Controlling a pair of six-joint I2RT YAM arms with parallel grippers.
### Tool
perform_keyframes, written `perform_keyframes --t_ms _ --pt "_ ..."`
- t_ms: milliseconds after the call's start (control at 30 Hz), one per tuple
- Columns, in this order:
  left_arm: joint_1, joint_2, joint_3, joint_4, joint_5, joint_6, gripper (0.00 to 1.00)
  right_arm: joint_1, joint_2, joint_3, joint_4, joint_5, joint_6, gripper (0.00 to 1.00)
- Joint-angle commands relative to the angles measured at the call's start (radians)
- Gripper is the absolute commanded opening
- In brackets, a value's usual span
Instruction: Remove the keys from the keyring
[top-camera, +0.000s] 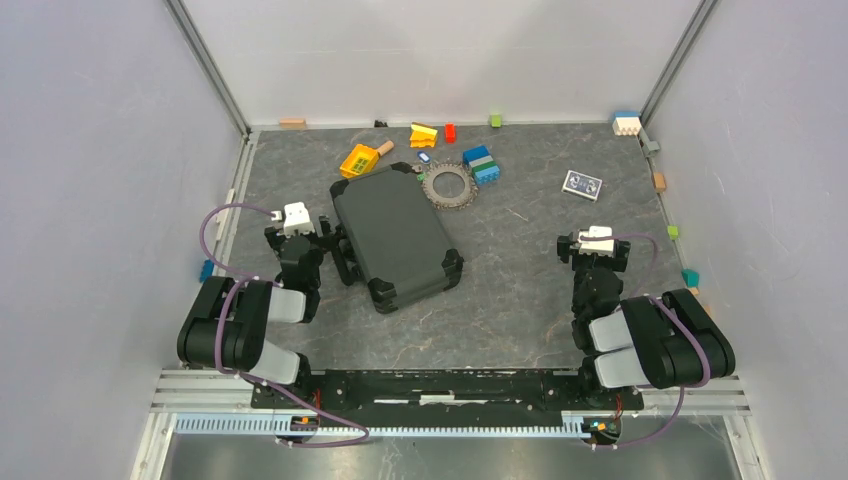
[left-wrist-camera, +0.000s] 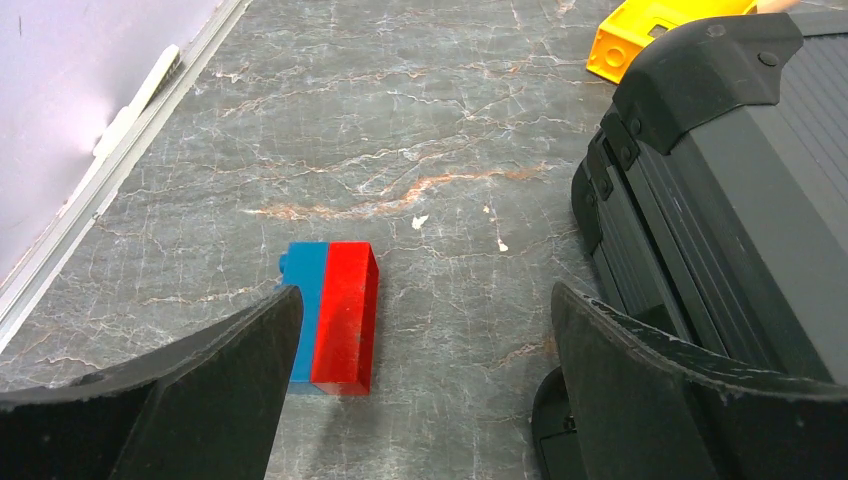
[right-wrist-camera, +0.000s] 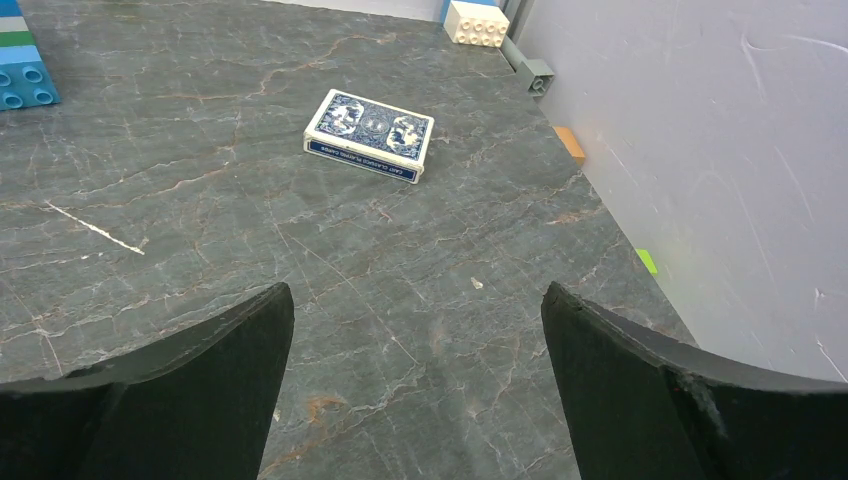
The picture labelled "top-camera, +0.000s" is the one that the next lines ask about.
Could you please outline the metal disc keyring with rings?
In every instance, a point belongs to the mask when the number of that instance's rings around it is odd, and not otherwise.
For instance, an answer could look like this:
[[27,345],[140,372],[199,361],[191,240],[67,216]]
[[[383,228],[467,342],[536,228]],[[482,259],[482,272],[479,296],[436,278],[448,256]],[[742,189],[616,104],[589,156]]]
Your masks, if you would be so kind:
[[425,196],[438,210],[461,210],[478,195],[470,170],[461,164],[439,164],[421,176]]

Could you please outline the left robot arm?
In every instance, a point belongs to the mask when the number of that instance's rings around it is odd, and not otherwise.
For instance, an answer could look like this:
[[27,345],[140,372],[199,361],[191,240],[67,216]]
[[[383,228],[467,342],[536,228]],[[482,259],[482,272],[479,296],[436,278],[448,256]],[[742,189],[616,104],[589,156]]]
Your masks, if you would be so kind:
[[280,228],[265,229],[280,263],[272,281],[232,277],[207,278],[177,337],[177,355],[193,368],[221,368],[251,376],[255,382],[276,383],[275,392],[290,407],[306,405],[314,394],[308,359],[266,340],[271,323],[309,323],[320,305],[320,266],[333,256],[344,284],[356,279],[341,247],[347,239],[340,225],[320,218],[321,232],[286,236]]

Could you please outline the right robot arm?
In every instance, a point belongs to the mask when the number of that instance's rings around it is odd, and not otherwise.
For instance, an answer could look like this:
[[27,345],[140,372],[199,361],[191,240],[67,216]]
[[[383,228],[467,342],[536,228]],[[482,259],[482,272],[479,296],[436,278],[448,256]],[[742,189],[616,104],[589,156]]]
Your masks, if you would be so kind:
[[729,340],[691,290],[624,295],[632,238],[591,226],[557,239],[574,273],[572,338],[586,355],[577,392],[591,408],[627,387],[702,387],[736,370]]

